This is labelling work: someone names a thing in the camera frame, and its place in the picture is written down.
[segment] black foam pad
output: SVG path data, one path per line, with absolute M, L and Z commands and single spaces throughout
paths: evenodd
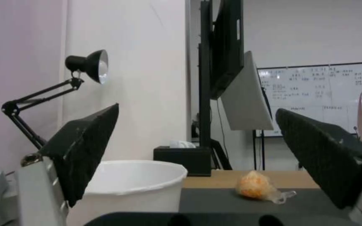
M 39 153 L 54 162 L 70 207 L 81 199 L 105 152 L 118 119 L 118 104 L 66 123 Z
M 276 121 L 290 150 L 335 206 L 353 206 L 362 190 L 362 142 L 337 125 L 286 109 L 278 109 Z

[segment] table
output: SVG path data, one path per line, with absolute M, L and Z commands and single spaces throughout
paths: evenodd
M 306 171 L 260 171 L 280 191 L 297 196 L 283 205 L 238 196 L 234 187 L 249 171 L 213 170 L 211 177 L 187 177 L 181 192 L 180 212 L 318 214 L 347 218 L 349 209 L 337 209 Z
M 211 177 L 187 177 L 184 188 L 234 188 L 241 176 L 249 171 L 213 170 Z M 268 176 L 274 186 L 279 189 L 319 189 L 306 171 L 260 171 Z

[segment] whiteboard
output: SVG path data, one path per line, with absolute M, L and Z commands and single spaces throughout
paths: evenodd
M 265 136 L 282 135 L 275 116 L 279 108 L 356 133 L 362 63 L 259 68 L 258 74 L 273 117 L 274 130 L 265 130 Z

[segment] wooden table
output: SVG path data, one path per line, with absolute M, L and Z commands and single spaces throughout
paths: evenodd
M 234 188 L 249 171 L 213 170 L 211 177 L 187 177 L 184 188 Z M 306 171 L 260 171 L 277 188 L 319 188 Z

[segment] lamp arm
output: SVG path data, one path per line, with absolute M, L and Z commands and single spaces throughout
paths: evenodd
M 46 140 L 41 138 L 39 135 L 37 135 L 30 127 L 27 125 L 22 118 L 19 116 L 19 113 L 22 110 L 26 110 L 28 108 L 34 107 L 36 105 L 39 105 L 41 103 L 44 103 L 46 101 L 52 100 L 56 97 L 65 95 L 67 93 L 70 93 L 72 91 L 78 90 L 80 85 L 83 83 L 83 80 L 80 78 L 72 77 L 62 83 L 59 83 L 57 85 L 48 87 L 46 89 L 43 89 L 41 91 L 32 93 L 28 96 L 24 96 L 17 100 L 11 100 L 2 105 L 2 112 L 6 114 L 10 120 L 16 125 L 16 127 L 19 128 L 19 130 L 22 131 L 22 133 L 33 143 L 34 146 L 38 150 L 40 150 L 45 144 Z M 62 86 L 65 86 L 67 84 L 71 84 L 72 88 L 64 90 L 62 92 L 59 92 L 57 94 L 51 95 L 49 97 L 41 98 L 41 99 L 32 99 L 33 97 L 39 96 L 41 94 L 47 93 L 49 91 L 52 91 L 54 89 L 60 88 Z

